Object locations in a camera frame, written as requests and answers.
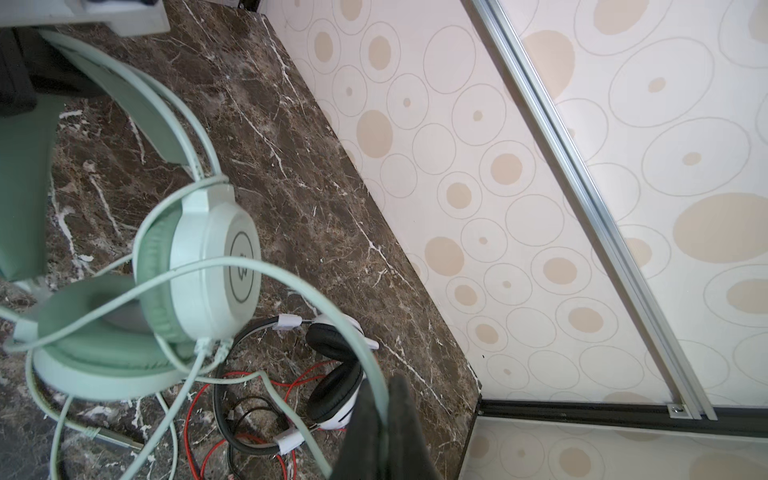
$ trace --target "brown marble countertop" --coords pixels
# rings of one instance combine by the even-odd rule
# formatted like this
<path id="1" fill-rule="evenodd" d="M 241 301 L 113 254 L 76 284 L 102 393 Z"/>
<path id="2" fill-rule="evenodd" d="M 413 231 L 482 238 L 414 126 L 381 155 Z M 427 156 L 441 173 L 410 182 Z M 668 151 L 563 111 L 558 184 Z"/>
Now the brown marble countertop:
<path id="1" fill-rule="evenodd" d="M 290 58 L 257 14 L 197 0 L 171 0 L 165 7 L 171 24 L 167 34 L 118 38 L 100 26 L 61 31 L 151 74 L 187 103 L 208 130 L 238 202 L 256 221 L 263 258 L 317 286 L 381 344 L 382 370 L 408 378 L 432 460 L 445 478 L 454 478 L 478 398 L 477 382 Z M 52 288 L 128 253 L 149 210 L 190 182 L 180 167 L 159 159 L 113 101 L 74 100 L 66 111 L 48 208 L 46 280 Z M 0 302 L 23 310 L 32 300 L 0 282 Z M 257 317 L 277 313 L 313 317 L 301 296 L 265 279 Z M 1 340 L 11 331 L 12 325 L 3 323 Z M 47 478 L 54 423 L 29 397 L 23 356 L 0 355 L 0 477 Z M 306 346 L 303 332 L 269 331 L 244 342 L 229 367 L 265 369 L 271 378 L 286 381 L 322 359 Z M 300 414 L 312 387 L 292 394 Z M 233 390 L 254 394 L 260 387 L 249 383 Z M 169 403 L 176 391 L 164 393 Z M 51 400 L 60 405 L 63 396 L 54 394 Z M 104 406 L 76 401 L 71 417 L 141 439 L 151 435 L 162 412 L 150 396 Z M 183 423 L 179 415 L 179 431 Z M 249 423 L 265 435 L 274 433 L 268 415 L 253 415 Z M 343 432 L 315 436 L 333 460 Z M 221 438 L 209 392 L 194 410 L 190 438 L 198 464 Z M 176 478 L 192 478 L 181 451 Z M 171 455 L 166 435 L 137 478 L 167 478 Z M 207 478 L 225 478 L 224 458 L 224 449 L 211 457 Z M 90 479 L 117 478 L 132 457 L 124 449 L 65 432 L 61 459 L 69 478 Z M 297 451 L 297 460 L 297 478 L 321 478 L 305 448 Z M 274 459 L 238 455 L 236 464 L 243 479 L 282 477 Z"/>

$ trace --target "patterned wallpaper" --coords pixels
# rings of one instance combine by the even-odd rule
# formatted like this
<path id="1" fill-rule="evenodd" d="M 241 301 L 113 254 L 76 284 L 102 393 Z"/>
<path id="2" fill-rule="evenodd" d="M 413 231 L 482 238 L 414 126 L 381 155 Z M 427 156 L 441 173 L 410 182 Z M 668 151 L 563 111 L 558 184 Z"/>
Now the patterned wallpaper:
<path id="1" fill-rule="evenodd" d="M 711 402 L 768 406 L 768 2 L 504 3 Z"/>
<path id="2" fill-rule="evenodd" d="M 765 439 L 479 418 L 462 480 L 764 480 Z"/>
<path id="3" fill-rule="evenodd" d="M 484 397 L 670 400 L 458 0 L 271 0 L 266 14 Z M 555 55 L 538 61 L 549 88 L 570 88 L 572 42 L 545 31 L 527 45 Z M 602 110 L 587 112 L 607 125 Z M 650 268 L 665 263 L 654 251 Z"/>

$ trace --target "ear cushion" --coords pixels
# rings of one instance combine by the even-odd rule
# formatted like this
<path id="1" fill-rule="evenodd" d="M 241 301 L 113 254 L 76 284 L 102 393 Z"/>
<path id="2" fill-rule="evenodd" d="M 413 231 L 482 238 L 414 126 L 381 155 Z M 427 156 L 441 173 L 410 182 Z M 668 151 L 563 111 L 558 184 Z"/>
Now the ear cushion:
<path id="1" fill-rule="evenodd" d="M 136 279 L 139 283 L 166 273 L 170 268 L 170 249 L 180 218 L 181 204 L 177 204 L 163 212 L 147 230 L 139 248 L 138 259 L 134 260 Z M 144 318 L 157 335 L 171 343 L 192 340 L 181 328 L 176 317 L 170 283 L 163 283 L 142 293 L 139 300 Z"/>
<path id="2" fill-rule="evenodd" d="M 133 279 L 125 275 L 104 275 L 66 286 L 36 311 L 38 335 L 59 331 L 133 286 Z M 194 356 L 194 342 L 174 347 L 182 359 Z M 101 319 L 42 348 L 66 366 L 97 375 L 144 376 L 174 368 L 152 333 L 130 331 Z"/>
<path id="3" fill-rule="evenodd" d="M 357 391 L 362 383 L 360 362 L 344 362 L 337 366 L 312 391 L 306 413 L 313 422 L 330 420 Z"/>
<path id="4" fill-rule="evenodd" d="M 347 362 L 357 358 L 347 341 L 333 325 L 313 323 L 306 331 L 306 342 L 310 348 L 330 359 Z"/>

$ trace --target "black ear cushion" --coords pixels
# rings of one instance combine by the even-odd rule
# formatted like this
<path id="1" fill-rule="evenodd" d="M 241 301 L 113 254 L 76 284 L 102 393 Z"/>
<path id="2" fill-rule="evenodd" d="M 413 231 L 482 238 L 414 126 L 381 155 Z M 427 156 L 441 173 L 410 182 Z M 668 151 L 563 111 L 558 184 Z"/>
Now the black ear cushion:
<path id="1" fill-rule="evenodd" d="M 313 323 L 306 331 L 306 342 L 322 356 L 346 362 L 357 357 L 349 344 L 333 325 Z"/>
<path id="2" fill-rule="evenodd" d="M 330 420 L 346 404 L 362 383 L 360 362 L 344 362 L 337 366 L 312 391 L 306 412 L 313 422 Z"/>

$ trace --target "logo on ear cup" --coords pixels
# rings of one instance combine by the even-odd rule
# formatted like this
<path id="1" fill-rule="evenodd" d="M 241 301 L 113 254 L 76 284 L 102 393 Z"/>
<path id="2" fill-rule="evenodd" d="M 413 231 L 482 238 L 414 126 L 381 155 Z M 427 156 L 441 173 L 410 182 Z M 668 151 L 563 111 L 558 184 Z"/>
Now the logo on ear cup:
<path id="1" fill-rule="evenodd" d="M 230 247 L 230 257 L 253 258 L 253 244 L 247 233 L 240 231 L 235 235 Z M 245 303 L 253 290 L 253 270 L 242 267 L 228 267 L 230 291 L 239 303 Z"/>

